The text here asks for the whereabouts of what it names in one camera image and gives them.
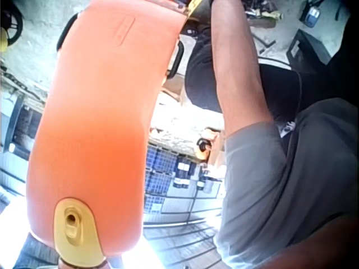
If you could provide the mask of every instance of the concrete floor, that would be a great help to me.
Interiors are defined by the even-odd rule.
[[[206,1],[204,0],[199,7],[201,16],[204,17],[209,16]],[[83,10],[90,0],[14,0],[14,2],[24,16],[24,30],[19,40],[9,47],[1,58],[18,80],[30,90],[46,96],[56,66],[58,37],[68,19],[74,13]],[[253,33],[268,43],[276,40],[276,44],[262,56],[287,62],[286,51],[298,29],[322,41],[330,55],[334,55],[340,46],[348,19],[348,11],[343,8],[339,21],[334,20],[339,6],[338,0],[324,1],[320,7],[319,21],[312,29],[298,20],[303,1],[273,0],[273,2],[283,13],[284,19],[273,29],[252,28]],[[181,36],[181,40],[185,45],[185,55],[178,73],[184,75],[195,40],[188,36]],[[256,46],[258,50],[262,48],[258,43]],[[160,126],[160,129],[164,130],[156,139],[168,146],[192,153],[193,143],[204,127],[223,128],[223,118],[218,113],[196,108],[188,101],[184,102],[184,107],[169,100],[166,102],[168,105],[161,108],[157,106],[152,125]]]

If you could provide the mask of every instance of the orange plastic panel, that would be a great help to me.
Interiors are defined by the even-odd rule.
[[[31,230],[45,244],[68,197],[92,210],[106,256],[137,242],[150,120],[185,20],[145,0],[94,0],[72,25],[27,175]]]

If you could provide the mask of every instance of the person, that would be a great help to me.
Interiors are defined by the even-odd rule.
[[[258,64],[241,1],[213,1],[185,88],[193,104],[224,117],[227,194],[214,241],[227,265],[350,261],[358,242],[358,111],[349,29],[351,19],[321,76],[302,74],[299,96],[295,72]],[[289,120],[295,127],[284,143],[277,126]]]

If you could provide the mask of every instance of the gray t-shirt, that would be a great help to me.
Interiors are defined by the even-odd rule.
[[[253,268],[357,212],[358,110],[342,99],[298,115],[287,155],[271,123],[239,130],[225,150],[227,194],[215,243],[233,268]]]

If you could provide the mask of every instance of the gray sleeve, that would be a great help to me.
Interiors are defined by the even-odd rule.
[[[225,151],[227,194],[215,244],[227,264],[250,265],[261,250],[256,235],[278,198],[286,155],[274,123],[239,130],[227,138]]]

